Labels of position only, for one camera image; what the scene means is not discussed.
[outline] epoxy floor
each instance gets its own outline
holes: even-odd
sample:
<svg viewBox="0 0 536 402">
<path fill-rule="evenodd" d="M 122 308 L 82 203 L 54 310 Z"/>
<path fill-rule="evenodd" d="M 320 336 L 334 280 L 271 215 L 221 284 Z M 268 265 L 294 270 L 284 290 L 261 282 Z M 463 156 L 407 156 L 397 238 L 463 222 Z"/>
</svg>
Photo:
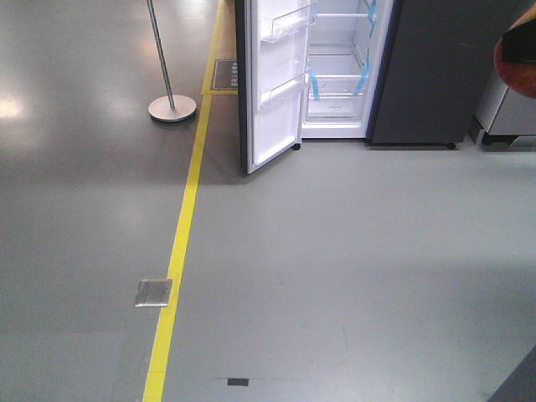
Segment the epoxy floor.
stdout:
<svg viewBox="0 0 536 402">
<path fill-rule="evenodd" d="M 216 4 L 155 2 L 196 101 Z M 0 34 L 0 401 L 141 400 L 196 121 L 147 116 L 144 2 L 6 1 Z M 215 96 L 164 400 L 487 402 L 536 343 L 536 154 L 306 142 L 246 177 L 237 123 Z"/>
</svg>

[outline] refrigerator shelf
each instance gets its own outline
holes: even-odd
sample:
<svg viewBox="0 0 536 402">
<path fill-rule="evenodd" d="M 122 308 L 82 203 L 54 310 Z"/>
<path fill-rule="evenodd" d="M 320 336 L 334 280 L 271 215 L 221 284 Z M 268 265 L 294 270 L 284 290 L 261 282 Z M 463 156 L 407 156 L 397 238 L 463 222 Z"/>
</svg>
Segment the refrigerator shelf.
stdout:
<svg viewBox="0 0 536 402">
<path fill-rule="evenodd" d="M 367 0 L 330 0 L 320 2 L 318 13 L 367 13 L 370 10 Z"/>
<path fill-rule="evenodd" d="M 306 75 L 301 74 L 275 88 L 260 88 L 260 108 L 273 106 L 301 93 L 306 85 Z"/>
<path fill-rule="evenodd" d="M 295 34 L 302 28 L 313 25 L 316 20 L 316 10 L 317 4 L 312 3 L 277 18 L 261 19 L 260 40 L 273 44 Z"/>
</svg>

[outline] crisper drawer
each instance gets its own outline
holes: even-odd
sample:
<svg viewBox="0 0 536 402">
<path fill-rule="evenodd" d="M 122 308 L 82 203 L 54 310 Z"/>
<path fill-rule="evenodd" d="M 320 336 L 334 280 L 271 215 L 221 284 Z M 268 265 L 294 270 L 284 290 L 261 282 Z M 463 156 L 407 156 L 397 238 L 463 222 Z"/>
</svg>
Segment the crisper drawer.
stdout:
<svg viewBox="0 0 536 402">
<path fill-rule="evenodd" d="M 360 75 L 318 75 L 309 85 L 306 120 L 356 121 L 363 107 L 363 93 L 355 93 L 360 80 Z"/>
<path fill-rule="evenodd" d="M 331 119 L 356 121 L 363 107 L 366 75 L 355 54 L 309 57 L 310 85 L 306 96 L 306 121 Z"/>
</svg>

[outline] refrigerator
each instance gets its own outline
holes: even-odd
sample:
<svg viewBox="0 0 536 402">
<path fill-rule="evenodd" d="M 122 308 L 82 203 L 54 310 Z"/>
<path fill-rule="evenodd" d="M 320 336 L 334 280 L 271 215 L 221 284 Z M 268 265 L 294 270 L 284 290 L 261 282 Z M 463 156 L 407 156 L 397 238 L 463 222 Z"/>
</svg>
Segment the refrigerator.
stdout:
<svg viewBox="0 0 536 402">
<path fill-rule="evenodd" d="M 463 141 L 528 0 L 236 0 L 242 168 L 303 139 Z"/>
</svg>

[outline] stand pole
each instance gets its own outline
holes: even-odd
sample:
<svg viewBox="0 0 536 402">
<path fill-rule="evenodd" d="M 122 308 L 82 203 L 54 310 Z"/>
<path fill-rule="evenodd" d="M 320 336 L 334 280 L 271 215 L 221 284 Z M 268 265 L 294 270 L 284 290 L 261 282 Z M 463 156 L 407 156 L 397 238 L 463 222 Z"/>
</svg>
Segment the stand pole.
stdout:
<svg viewBox="0 0 536 402">
<path fill-rule="evenodd" d="M 195 101 L 187 96 L 173 94 L 169 83 L 169 75 L 167 73 L 168 67 L 166 66 L 166 59 L 164 58 L 160 33 L 158 32 L 157 15 L 154 12 L 152 0 L 147 0 L 147 7 L 149 8 L 149 14 L 151 15 L 152 31 L 154 33 L 154 39 L 157 42 L 158 58 L 160 59 L 160 67 L 162 68 L 162 75 L 164 77 L 164 84 L 166 86 L 168 97 L 167 102 L 166 96 L 154 100 L 151 105 L 149 105 L 149 114 L 153 119 L 165 122 L 188 119 L 195 113 Z"/>
<path fill-rule="evenodd" d="M 152 0 L 147 0 L 147 6 L 149 7 L 149 14 L 151 15 L 152 31 L 154 32 L 154 40 L 157 42 L 158 58 L 160 59 L 160 66 L 162 67 L 162 75 L 164 76 L 164 84 L 166 85 L 167 97 L 169 99 L 169 107 L 175 110 L 175 103 L 173 102 L 173 92 L 171 91 L 171 85 L 169 84 L 168 67 L 166 67 L 166 59 L 164 59 L 164 51 L 162 49 L 162 42 L 160 41 L 160 33 L 158 32 L 157 15 L 154 13 L 154 6 Z"/>
</svg>

